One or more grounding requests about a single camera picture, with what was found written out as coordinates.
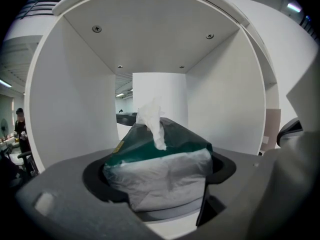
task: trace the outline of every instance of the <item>white enclosure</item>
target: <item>white enclosure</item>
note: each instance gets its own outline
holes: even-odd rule
[[[215,147],[258,154],[276,81],[259,35],[227,0],[62,0],[54,13],[26,84],[40,171],[117,145],[119,72],[146,73],[133,74],[134,110],[160,94],[167,117]]]

